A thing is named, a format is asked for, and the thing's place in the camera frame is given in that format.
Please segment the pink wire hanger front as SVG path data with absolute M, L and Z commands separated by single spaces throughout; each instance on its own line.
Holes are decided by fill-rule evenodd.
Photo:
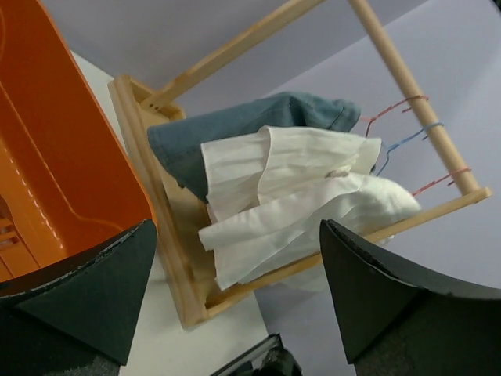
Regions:
M 455 178 L 456 175 L 462 174 L 464 172 L 470 172 L 470 171 L 471 171 L 471 169 L 469 167 L 465 167 L 465 168 L 461 168 L 461 169 L 455 170 L 453 172 L 450 172 L 449 174 L 444 175 L 441 178 L 433 180 L 433 181 L 429 182 L 428 184 L 422 186 L 418 190 L 414 191 L 412 193 L 412 195 L 414 197 L 416 197 L 416 196 L 420 195 L 421 193 L 423 193 L 424 191 L 429 190 L 433 186 L 436 186 L 439 183 L 442 183 L 442 182 L 444 182 L 447 179 L 452 179 L 452 182 L 448 183 L 448 185 L 451 186 L 454 183 L 454 178 Z

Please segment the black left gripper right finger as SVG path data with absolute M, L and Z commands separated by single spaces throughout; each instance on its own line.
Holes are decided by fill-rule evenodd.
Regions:
M 359 375 L 497 375 L 500 291 L 428 269 L 324 220 L 320 248 Z

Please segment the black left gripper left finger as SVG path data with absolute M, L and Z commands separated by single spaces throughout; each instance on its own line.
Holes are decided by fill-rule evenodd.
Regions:
M 157 247 L 145 220 L 1 284 L 3 375 L 117 375 L 127 364 Z

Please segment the blue wire hanger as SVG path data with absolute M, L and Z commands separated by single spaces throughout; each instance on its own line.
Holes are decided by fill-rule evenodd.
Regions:
M 398 149 L 400 146 L 403 146 L 404 144 L 408 143 L 409 141 L 415 139 L 417 136 L 420 136 L 421 134 L 424 135 L 423 139 L 426 139 L 428 137 L 427 132 L 429 130 L 431 130 L 432 128 L 435 128 L 435 127 L 443 127 L 443 126 L 444 126 L 444 123 L 441 121 L 438 121 L 438 122 L 435 122 L 433 124 L 425 126 L 424 128 L 422 128 L 418 132 L 415 132 L 411 136 L 408 136 L 408 137 L 398 141 L 397 143 L 393 143 L 390 146 L 382 144 L 384 151 L 385 151 L 385 160 L 384 160 L 384 163 L 377 170 L 376 176 L 380 176 L 381 173 L 384 171 L 384 169 L 387 167 L 387 165 L 389 164 L 390 159 L 391 159 L 391 153 L 394 150 Z

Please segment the white ruffled skirt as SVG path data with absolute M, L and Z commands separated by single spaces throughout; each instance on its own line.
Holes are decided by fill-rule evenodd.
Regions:
M 256 133 L 203 143 L 210 215 L 220 222 L 322 179 L 367 175 L 382 141 L 349 132 L 263 126 Z

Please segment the white pleated skirt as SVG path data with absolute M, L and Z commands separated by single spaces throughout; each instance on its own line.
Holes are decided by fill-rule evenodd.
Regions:
M 316 253 L 323 220 L 368 234 L 420 211 L 416 198 L 398 183 L 350 173 L 216 222 L 199 237 L 214 253 L 216 284 L 226 290 Z

